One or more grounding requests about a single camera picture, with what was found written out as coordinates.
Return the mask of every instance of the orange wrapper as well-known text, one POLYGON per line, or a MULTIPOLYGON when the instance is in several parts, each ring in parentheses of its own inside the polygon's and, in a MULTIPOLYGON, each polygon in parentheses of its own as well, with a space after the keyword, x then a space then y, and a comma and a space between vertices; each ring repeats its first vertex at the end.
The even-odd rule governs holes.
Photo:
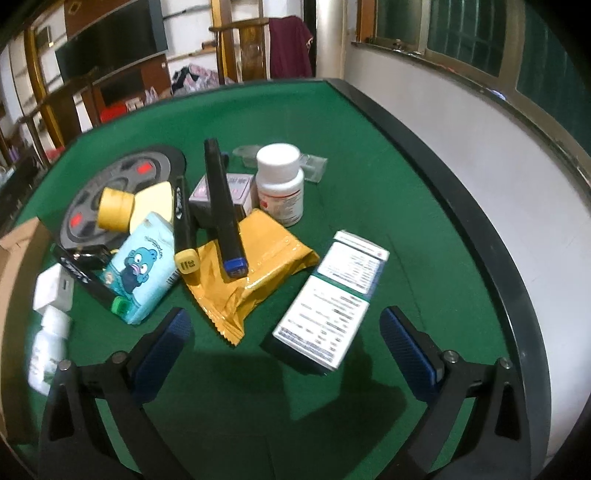
POLYGON ((239 224, 248 276, 231 280, 220 264, 217 241, 199 248, 199 279, 183 279, 203 311, 232 345, 244 337, 244 319, 283 281, 319 256, 261 210, 254 210, 239 224))

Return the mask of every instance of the red sticker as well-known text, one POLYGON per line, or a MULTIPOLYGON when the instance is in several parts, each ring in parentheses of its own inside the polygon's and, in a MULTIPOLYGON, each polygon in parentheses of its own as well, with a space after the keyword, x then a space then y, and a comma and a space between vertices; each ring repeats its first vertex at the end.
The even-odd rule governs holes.
POLYGON ((138 168, 137 168, 137 172, 140 175, 145 175, 146 173, 148 173, 150 170, 152 170, 152 164, 147 161, 142 163, 138 168))
POLYGON ((70 220, 70 226, 72 228, 74 228, 75 226, 77 226, 80 222, 82 221, 82 214, 80 212, 78 212, 77 214, 75 214, 72 217, 72 220, 70 220))

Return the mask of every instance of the green tabletop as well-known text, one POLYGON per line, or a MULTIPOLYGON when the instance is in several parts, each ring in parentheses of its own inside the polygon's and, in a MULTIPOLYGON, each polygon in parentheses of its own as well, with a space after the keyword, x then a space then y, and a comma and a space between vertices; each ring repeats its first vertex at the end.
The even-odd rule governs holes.
MULTIPOLYGON (((118 157, 168 144, 187 158, 187 179, 204 175, 203 140, 220 147, 289 142, 327 157, 319 184, 306 183, 304 216, 290 231, 324 255, 346 229, 390 251, 361 328, 340 368, 304 375, 267 354, 261 343, 309 272, 289 278, 246 318, 235 348, 215 331, 188 290, 176 285, 137 327, 107 312, 76 286, 70 358, 103 362, 129 350, 173 306, 195 329, 160 394, 146 412, 180 462, 207 479, 374 479, 402 445, 425 404, 414 399, 382 341, 378 317, 398 305, 416 327, 468 361, 507 355, 483 275, 438 200, 401 153, 352 104, 324 82, 267 83, 159 102, 82 135, 53 167, 19 221, 38 216, 57 231, 76 192, 118 157)), ((229 171, 246 171, 237 160, 229 171)), ((204 235, 200 232, 200 242, 204 235)), ((46 266, 51 264, 49 255, 46 266)), ((40 328, 30 317, 29 343, 40 328)), ((45 397, 30 390, 40 426, 45 397)), ((120 459, 133 461, 104 404, 99 405, 120 459)), ((466 421, 462 410, 460 424, 466 421)), ((449 459, 459 425, 442 453, 449 459)), ((15 446, 36 468, 36 446, 15 446)))

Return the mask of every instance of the yellow cylinder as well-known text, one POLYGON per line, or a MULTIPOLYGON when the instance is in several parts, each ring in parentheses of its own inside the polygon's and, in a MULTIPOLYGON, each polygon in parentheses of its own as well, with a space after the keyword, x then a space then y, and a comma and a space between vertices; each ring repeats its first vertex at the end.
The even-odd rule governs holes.
POLYGON ((98 227, 104 230, 128 232, 134 203, 133 193, 106 187, 100 197, 98 227))

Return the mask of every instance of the clear plastic object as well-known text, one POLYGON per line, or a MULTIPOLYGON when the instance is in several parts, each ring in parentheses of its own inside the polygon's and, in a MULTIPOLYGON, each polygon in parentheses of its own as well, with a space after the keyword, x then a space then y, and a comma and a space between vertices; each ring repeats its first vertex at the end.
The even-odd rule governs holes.
MULTIPOLYGON (((256 154, 261 148, 262 145, 243 145, 235 148, 232 154, 241 158, 242 164, 246 168, 256 168, 256 154)), ((304 171, 304 179, 312 183, 318 183, 322 180, 327 162, 328 158, 302 153, 300 167, 304 171)))

